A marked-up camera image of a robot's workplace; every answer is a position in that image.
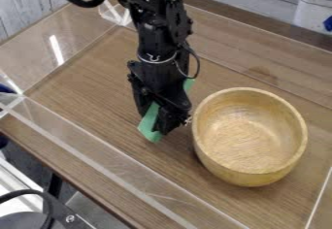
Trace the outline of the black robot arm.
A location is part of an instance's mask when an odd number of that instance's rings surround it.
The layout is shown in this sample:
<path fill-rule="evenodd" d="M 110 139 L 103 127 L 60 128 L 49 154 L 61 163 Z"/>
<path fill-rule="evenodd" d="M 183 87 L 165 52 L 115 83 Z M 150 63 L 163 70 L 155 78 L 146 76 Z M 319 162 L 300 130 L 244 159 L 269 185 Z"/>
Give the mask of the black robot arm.
<path fill-rule="evenodd" d="M 94 8 L 104 0 L 67 1 Z M 187 42 L 193 20 L 183 0 L 118 2 L 128 10 L 138 32 L 138 58 L 127 63 L 136 108 L 150 122 L 147 131 L 166 135 L 190 119 L 185 86 L 197 78 L 189 71 L 189 60 L 197 56 Z"/>

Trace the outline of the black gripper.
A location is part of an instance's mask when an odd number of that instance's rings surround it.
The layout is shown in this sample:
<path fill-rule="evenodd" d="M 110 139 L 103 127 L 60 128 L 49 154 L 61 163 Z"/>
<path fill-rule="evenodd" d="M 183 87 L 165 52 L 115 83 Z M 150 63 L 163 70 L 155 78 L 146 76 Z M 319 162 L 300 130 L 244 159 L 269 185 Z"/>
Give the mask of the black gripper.
<path fill-rule="evenodd" d="M 155 102 L 153 130 L 167 135 L 190 119 L 191 103 L 185 92 L 185 83 L 190 80 L 189 57 L 175 56 L 169 61 L 154 63 L 130 61 L 127 67 L 138 113 L 144 116 Z"/>

